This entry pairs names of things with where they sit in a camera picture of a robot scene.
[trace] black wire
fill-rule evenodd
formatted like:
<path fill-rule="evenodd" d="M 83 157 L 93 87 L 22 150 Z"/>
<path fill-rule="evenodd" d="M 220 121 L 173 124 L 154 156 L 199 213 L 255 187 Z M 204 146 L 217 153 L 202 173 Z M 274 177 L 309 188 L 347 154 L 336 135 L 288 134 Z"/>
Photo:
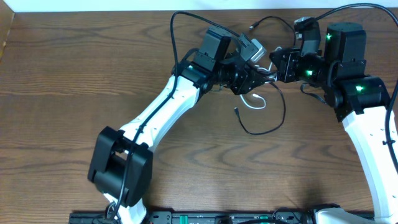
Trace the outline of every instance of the black wire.
<path fill-rule="evenodd" d="M 243 123 L 242 123 L 242 121 L 241 121 L 241 117 L 240 117 L 240 115 L 239 115 L 239 110 L 238 110 L 238 108 L 235 108 L 234 110 L 235 110 L 236 116 L 238 117 L 238 121 L 239 121 L 239 123 L 241 124 L 242 128 L 244 129 L 244 131 L 245 131 L 246 133 L 248 133 L 248 134 L 252 134 L 252 135 L 263 135 L 263 134 L 268 134 L 268 133 L 271 133 L 271 132 L 275 131 L 276 129 L 280 128 L 280 127 L 283 125 L 283 123 L 285 122 L 285 116 L 286 116 L 286 103 L 285 103 L 284 94 L 282 93 L 282 91 L 281 91 L 274 83 L 269 83 L 269 84 L 272 85 L 275 89 L 277 89 L 277 90 L 279 91 L 280 97 L 282 97 L 282 102 L 283 102 L 283 104 L 284 104 L 284 115 L 283 115 L 283 117 L 282 117 L 282 122 L 280 122 L 280 124 L 279 124 L 278 126 L 272 128 L 271 130 L 264 131 L 264 132 L 262 132 L 262 133 L 251 133 L 250 131 L 248 131 L 248 130 L 244 127 L 244 125 L 243 125 Z"/>
<path fill-rule="evenodd" d="M 390 151 L 392 163 L 394 164 L 394 166 L 396 168 L 396 171 L 398 173 L 397 156 L 396 156 L 396 154 L 394 152 L 394 148 L 392 147 L 392 144 L 395 143 L 395 141 L 391 139 L 391 134 L 390 134 L 391 111 L 392 111 L 392 107 L 394 106 L 394 102 L 395 102 L 395 100 L 397 98 L 397 94 L 398 94 L 398 79 L 397 79 L 396 87 L 394 88 L 394 91 L 392 92 L 391 101 L 390 101 L 390 103 L 388 105 L 387 112 L 386 112 L 386 123 L 384 124 L 385 125 L 385 131 L 386 131 L 386 142 L 383 142 L 383 144 L 387 144 L 388 145 L 388 150 Z"/>
<path fill-rule="evenodd" d="M 394 13 L 392 13 L 390 10 L 388 10 L 388 8 L 386 8 L 386 7 L 384 7 L 384 6 L 381 6 L 381 5 L 379 5 L 379 4 L 372 4 L 372 3 L 355 3 L 355 4 L 348 4 L 348 5 L 345 5 L 345 6 L 337 7 L 336 9 L 332 9 L 332 10 L 330 10 L 330 11 L 328 11 L 328 12 L 326 12 L 326 13 L 324 13 L 324 14 L 322 14 L 322 15 L 320 15 L 320 16 L 314 18 L 314 19 L 309 19 L 308 22 L 304 22 L 304 23 L 303 23 L 303 27 L 306 27 L 306 26 L 312 24 L 313 22 L 316 22 L 316 21 L 318 21 L 318 20 L 320 20 L 320 19 L 323 19 L 323 18 L 325 18 L 326 16 L 329 16 L 330 14 L 333 14 L 333 13 L 335 13 L 335 12 L 341 11 L 341 10 L 343 10 L 343 9 L 349 9 L 349 8 L 352 8 L 352 7 L 374 7 L 374 8 L 376 8 L 376 9 L 381 9 L 381 10 L 383 10 L 384 12 L 386 12 L 386 13 L 392 18 L 392 20 L 396 23 L 396 25 L 398 26 L 398 19 L 397 19 L 397 17 L 394 15 Z"/>
<path fill-rule="evenodd" d="M 121 184 L 121 188 L 120 188 L 119 199 L 118 199 L 118 202 L 116 203 L 116 205 L 113 205 L 112 203 L 109 204 L 110 206 L 108 207 L 108 209 L 113 208 L 114 211 L 111 213 L 110 216 L 107 217 L 108 220 L 114 220 L 115 216 L 118 214 L 118 211 L 119 211 L 119 208 L 120 208 L 120 205 L 121 205 L 121 201 L 123 199 L 123 192 L 124 192 L 124 188 L 125 188 L 125 185 L 126 185 L 126 179 L 127 179 L 128 172 L 129 172 L 128 168 L 129 168 L 129 165 L 130 165 L 130 162 L 131 162 L 132 154 L 134 152 L 134 145 L 135 145 L 135 143 L 136 143 L 136 141 L 138 139 L 138 136 L 140 135 L 140 133 L 142 133 L 142 131 L 144 130 L 144 127 L 149 122 L 149 120 L 168 102 L 169 99 L 172 98 L 172 96 L 173 96 L 173 94 L 175 92 L 175 89 L 177 88 L 178 76 L 180 74 L 179 74 L 179 71 L 178 71 L 179 70 L 178 69 L 179 64 L 178 64 L 177 46 L 175 45 L 175 37 L 174 37 L 174 29 L 173 29 L 174 18 L 175 18 L 175 16 L 177 14 L 184 14 L 184 15 L 187 15 L 187 16 L 192 16 L 192 17 L 194 17 L 196 19 L 200 19 L 202 21 L 205 21 L 205 22 L 207 22 L 207 23 L 209 23 L 209 24 L 211 24 L 213 26 L 217 26 L 217 27 L 220 27 L 220 28 L 222 28 L 224 30 L 227 30 L 228 32 L 232 33 L 233 35 L 239 37 L 239 35 L 237 33 L 235 33 L 234 31 L 231 31 L 228 28 L 225 28 L 225 27 L 223 27 L 223 26 L 221 26 L 221 25 L 219 25 L 219 24 L 217 24 L 217 23 L 215 23 L 213 21 L 210 21 L 210 20 L 205 19 L 203 17 L 197 16 L 195 14 L 192 14 L 192 13 L 189 13 L 189 12 L 184 12 L 184 11 L 177 11 L 177 12 L 173 13 L 173 15 L 171 17 L 171 20 L 170 20 L 170 37 L 172 39 L 172 46 L 173 46 L 173 53 L 174 53 L 174 63 L 175 63 L 175 74 L 174 74 L 175 79 L 174 79 L 173 88 L 172 88 L 171 92 L 167 95 L 166 99 L 163 102 L 161 102 L 161 104 L 158 107 L 156 107 L 156 109 L 144 120 L 144 122 L 142 122 L 142 124 L 139 126 L 139 128 L 137 130 L 137 133 L 134 135 L 133 140 L 131 141 L 131 148 L 129 150 L 129 154 L 127 155 L 127 159 L 126 159 L 126 166 L 124 168 L 124 174 L 123 174 L 122 184 Z"/>
<path fill-rule="evenodd" d="M 340 60 L 336 59 L 334 61 L 332 61 L 332 63 L 330 64 L 329 67 L 329 71 L 328 71 L 328 79 L 326 80 L 326 84 L 331 87 L 331 74 L 333 73 L 333 67 L 337 64 L 340 63 Z"/>
<path fill-rule="evenodd" d="M 295 33 L 295 31 L 294 31 L 294 28 L 293 28 L 289 23 L 287 23 L 284 19 L 282 19 L 282 18 L 279 17 L 279 16 L 266 16 L 266 17 L 260 19 L 259 21 L 253 23 L 253 24 L 250 26 L 250 30 L 253 30 L 253 29 L 256 28 L 262 21 L 264 21 L 264 20 L 266 20 L 266 19 L 269 19 L 269 18 L 278 19 L 278 20 L 282 21 L 284 24 L 286 24 L 286 25 L 293 31 L 293 47 L 295 47 L 295 46 L 296 46 L 296 33 Z"/>
<path fill-rule="evenodd" d="M 121 224 L 120 216 L 118 215 L 118 220 L 112 220 L 112 223 Z M 106 218 L 106 214 L 100 214 L 100 215 L 97 215 L 97 216 L 93 217 L 93 219 L 92 219 L 90 224 L 110 224 L 110 222 Z"/>
<path fill-rule="evenodd" d="M 320 97 L 320 96 L 318 96 L 318 95 L 316 95 L 316 94 L 314 94 L 314 93 L 306 93 L 306 92 L 304 91 L 304 87 L 305 87 L 307 84 L 309 84 L 309 83 L 303 83 L 303 84 L 301 84 L 301 86 L 300 86 L 301 92 L 304 93 L 304 94 L 306 94 L 306 95 L 308 95 L 308 96 L 312 96 L 312 97 L 314 97 L 315 99 L 321 101 L 323 104 L 327 105 L 328 103 L 327 103 L 324 99 L 322 99 L 322 97 Z"/>
<path fill-rule="evenodd" d="M 279 212 L 279 210 L 281 210 L 281 209 L 288 210 L 288 211 L 290 211 L 291 213 L 293 213 L 294 218 L 298 221 L 298 223 L 296 223 L 296 224 L 301 223 L 301 220 L 300 220 L 299 218 L 297 218 L 297 216 L 296 216 L 296 214 L 294 213 L 294 211 L 293 211 L 292 209 L 290 209 L 290 208 L 287 208 L 287 207 L 280 207 L 280 208 L 278 208 L 277 210 L 275 210 L 275 211 L 272 213 L 272 218 L 273 218 L 273 219 L 276 220 L 276 214 L 277 214 L 277 213 Z"/>
<path fill-rule="evenodd" d="M 276 224 L 288 224 L 287 222 L 283 222 L 280 220 L 271 220 L 271 219 L 255 219 L 255 220 L 249 220 L 245 222 L 240 222 L 238 224 L 253 224 L 253 223 L 276 223 Z"/>

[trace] cable connector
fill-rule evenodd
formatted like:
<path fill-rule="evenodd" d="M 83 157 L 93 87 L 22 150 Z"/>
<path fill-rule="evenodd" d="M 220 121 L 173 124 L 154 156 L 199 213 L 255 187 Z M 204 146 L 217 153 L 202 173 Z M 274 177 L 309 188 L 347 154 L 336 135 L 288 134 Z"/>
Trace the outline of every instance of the cable connector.
<path fill-rule="evenodd" d="M 250 29 L 250 30 L 253 30 L 253 29 L 256 28 L 259 24 L 260 24 L 260 22 L 257 21 L 257 22 L 255 22 L 255 23 L 253 23 L 253 24 L 249 27 L 249 29 Z"/>
<path fill-rule="evenodd" d="M 240 115 L 239 115 L 239 109 L 237 108 L 237 107 L 235 107 L 234 108 L 234 110 L 235 110 L 235 114 L 236 114 L 236 116 L 238 117 L 238 119 L 240 120 L 241 119 L 241 117 L 240 117 Z"/>

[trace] green indicator light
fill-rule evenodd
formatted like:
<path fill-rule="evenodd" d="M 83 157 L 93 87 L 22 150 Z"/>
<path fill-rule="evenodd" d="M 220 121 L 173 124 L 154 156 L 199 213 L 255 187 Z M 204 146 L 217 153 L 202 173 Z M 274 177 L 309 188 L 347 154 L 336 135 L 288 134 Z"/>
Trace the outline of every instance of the green indicator light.
<path fill-rule="evenodd" d="M 356 91 L 362 91 L 362 90 L 364 89 L 364 88 L 361 87 L 361 86 L 356 86 L 355 88 L 356 88 Z"/>
<path fill-rule="evenodd" d="M 187 215 L 180 216 L 180 224 L 188 224 L 188 216 Z"/>
<path fill-rule="evenodd" d="M 260 219 L 268 219 L 268 216 L 267 215 L 260 216 Z"/>

